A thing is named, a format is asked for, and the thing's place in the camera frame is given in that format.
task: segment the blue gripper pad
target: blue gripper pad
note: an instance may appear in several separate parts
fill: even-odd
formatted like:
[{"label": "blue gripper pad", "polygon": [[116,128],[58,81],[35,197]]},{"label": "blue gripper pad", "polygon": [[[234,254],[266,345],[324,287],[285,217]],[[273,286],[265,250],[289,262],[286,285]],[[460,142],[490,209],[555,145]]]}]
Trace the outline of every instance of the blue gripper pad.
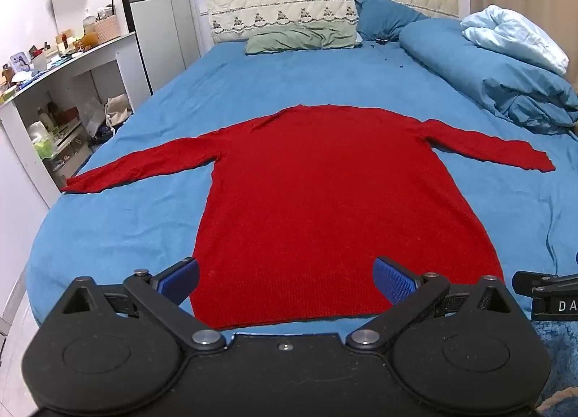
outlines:
[{"label": "blue gripper pad", "polygon": [[159,280],[157,292],[174,304],[180,305],[197,288],[198,284],[199,264],[193,260]]},{"label": "blue gripper pad", "polygon": [[373,272],[374,285],[394,305],[414,293],[420,284],[419,277],[412,278],[379,258],[374,262]]}]

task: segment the blue bed sheet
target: blue bed sheet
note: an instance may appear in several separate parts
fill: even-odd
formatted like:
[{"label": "blue bed sheet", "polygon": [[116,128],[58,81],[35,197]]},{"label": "blue bed sheet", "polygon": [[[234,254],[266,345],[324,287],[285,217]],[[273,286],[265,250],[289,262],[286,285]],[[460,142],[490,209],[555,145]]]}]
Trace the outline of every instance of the blue bed sheet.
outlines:
[{"label": "blue bed sheet", "polygon": [[[546,151],[556,166],[555,172],[546,174],[437,153],[484,224],[509,283],[516,270],[558,275],[578,271],[578,143],[570,135],[535,135],[496,118],[421,66],[397,43],[254,56],[245,56],[244,46],[215,46],[140,107],[84,170],[298,103],[381,107],[420,120],[439,119],[458,128],[525,140]],[[135,268],[158,272],[190,255],[212,168],[209,164],[100,194],[62,196],[46,216],[27,266],[35,317],[42,321],[79,275],[90,275],[101,284],[119,283]],[[530,312],[530,300],[519,301]],[[190,310],[186,303],[183,307]],[[343,336],[363,321],[252,330],[338,331]],[[546,396],[576,386],[576,327],[540,324],[538,329],[561,358],[555,360]]]}]

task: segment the sweater sleeve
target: sweater sleeve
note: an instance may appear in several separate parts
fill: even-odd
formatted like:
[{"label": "sweater sleeve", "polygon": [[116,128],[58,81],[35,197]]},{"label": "sweater sleeve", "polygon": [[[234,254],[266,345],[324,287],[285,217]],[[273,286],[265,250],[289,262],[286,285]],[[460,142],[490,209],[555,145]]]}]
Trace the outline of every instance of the sweater sleeve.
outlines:
[{"label": "sweater sleeve", "polygon": [[194,169],[216,161],[232,141],[266,123],[260,117],[197,138],[180,138],[154,148],[135,151],[112,163],[68,179],[61,192],[95,194],[153,176]]},{"label": "sweater sleeve", "polygon": [[498,137],[453,128],[439,120],[428,120],[420,127],[421,134],[431,143],[470,158],[542,172],[556,170],[545,152],[535,150],[527,142],[504,141]]}]

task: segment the blue pillowcase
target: blue pillowcase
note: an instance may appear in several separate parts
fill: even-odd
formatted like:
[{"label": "blue pillowcase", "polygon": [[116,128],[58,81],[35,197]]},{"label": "blue pillowcase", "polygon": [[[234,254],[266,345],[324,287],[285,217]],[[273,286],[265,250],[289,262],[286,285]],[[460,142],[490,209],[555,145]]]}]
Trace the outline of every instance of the blue pillowcase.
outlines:
[{"label": "blue pillowcase", "polygon": [[409,24],[400,45],[481,107],[534,133],[564,133],[578,120],[578,96],[564,78],[474,45],[459,21]]},{"label": "blue pillowcase", "polygon": [[405,4],[392,0],[355,0],[359,23],[357,32],[363,40],[389,40],[400,38],[401,29],[411,22],[428,17]]}]

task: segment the wicker basket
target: wicker basket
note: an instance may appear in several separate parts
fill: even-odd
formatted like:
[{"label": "wicker basket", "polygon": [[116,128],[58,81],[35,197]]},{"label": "wicker basket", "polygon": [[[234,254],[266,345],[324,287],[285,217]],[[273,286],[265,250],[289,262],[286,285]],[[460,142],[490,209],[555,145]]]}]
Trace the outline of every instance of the wicker basket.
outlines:
[{"label": "wicker basket", "polygon": [[99,44],[120,37],[120,26],[116,15],[97,21],[94,26],[95,32],[98,34]]}]

